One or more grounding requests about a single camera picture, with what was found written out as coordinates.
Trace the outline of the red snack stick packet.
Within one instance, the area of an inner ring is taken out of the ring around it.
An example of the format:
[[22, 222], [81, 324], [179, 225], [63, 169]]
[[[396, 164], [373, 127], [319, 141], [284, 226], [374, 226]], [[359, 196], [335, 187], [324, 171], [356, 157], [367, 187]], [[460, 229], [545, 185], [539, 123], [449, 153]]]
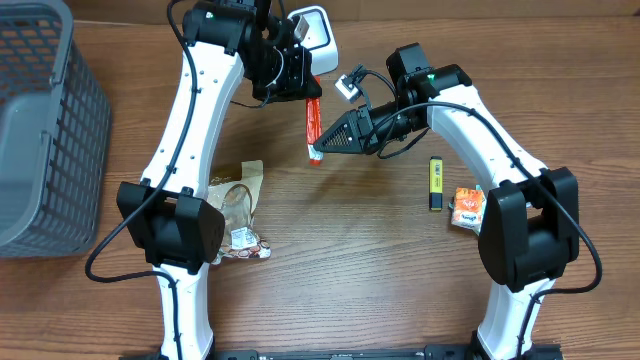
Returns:
[[322, 135], [322, 119], [320, 98], [306, 100], [306, 143], [309, 162], [312, 166], [319, 166], [323, 160], [323, 153], [314, 148], [314, 143]]

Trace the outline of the yellow highlighter pen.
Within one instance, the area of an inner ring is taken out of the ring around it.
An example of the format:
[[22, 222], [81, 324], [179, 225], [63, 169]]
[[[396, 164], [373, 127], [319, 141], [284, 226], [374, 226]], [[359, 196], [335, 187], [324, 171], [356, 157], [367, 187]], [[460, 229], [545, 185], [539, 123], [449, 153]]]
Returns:
[[432, 156], [429, 162], [429, 208], [441, 211], [443, 208], [443, 161]]

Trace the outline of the orange tissue packet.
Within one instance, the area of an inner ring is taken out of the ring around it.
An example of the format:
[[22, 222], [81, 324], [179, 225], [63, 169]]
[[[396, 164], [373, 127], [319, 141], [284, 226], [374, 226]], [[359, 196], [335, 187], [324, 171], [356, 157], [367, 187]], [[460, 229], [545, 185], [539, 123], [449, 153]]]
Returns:
[[450, 203], [451, 224], [480, 234], [486, 199], [481, 187], [458, 187]]

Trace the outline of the brown cookie snack bag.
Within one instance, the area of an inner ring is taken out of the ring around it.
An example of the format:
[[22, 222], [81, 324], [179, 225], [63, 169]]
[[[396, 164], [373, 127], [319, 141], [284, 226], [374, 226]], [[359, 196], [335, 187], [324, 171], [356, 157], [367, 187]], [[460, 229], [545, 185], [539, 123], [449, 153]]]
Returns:
[[213, 265], [229, 259], [268, 259], [271, 247], [254, 230], [264, 178], [261, 160], [211, 169], [207, 201], [224, 216], [223, 240]]

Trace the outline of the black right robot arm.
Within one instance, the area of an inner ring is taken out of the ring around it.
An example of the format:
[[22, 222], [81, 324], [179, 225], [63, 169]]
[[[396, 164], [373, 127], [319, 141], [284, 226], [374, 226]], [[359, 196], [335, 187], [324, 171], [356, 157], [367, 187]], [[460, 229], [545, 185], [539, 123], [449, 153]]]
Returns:
[[425, 356], [465, 359], [559, 359], [557, 345], [531, 333], [544, 299], [579, 255], [578, 183], [566, 168], [548, 169], [501, 127], [471, 78], [456, 64], [432, 67], [417, 43], [386, 60], [391, 103], [344, 113], [313, 144], [322, 153], [371, 155], [412, 132], [439, 134], [484, 193], [478, 250], [493, 283], [486, 314], [468, 347], [429, 345]]

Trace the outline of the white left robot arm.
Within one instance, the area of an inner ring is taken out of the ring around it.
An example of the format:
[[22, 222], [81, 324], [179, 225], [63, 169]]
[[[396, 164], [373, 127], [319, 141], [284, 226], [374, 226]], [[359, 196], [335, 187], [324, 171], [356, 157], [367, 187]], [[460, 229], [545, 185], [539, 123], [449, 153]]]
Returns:
[[198, 1], [183, 18], [181, 80], [160, 144], [117, 205], [135, 245], [151, 264], [162, 302], [164, 340], [155, 359], [210, 359], [210, 265], [225, 218], [208, 200], [222, 124], [243, 79], [261, 106], [318, 98], [322, 46], [334, 38], [324, 9], [281, 17], [268, 1]]

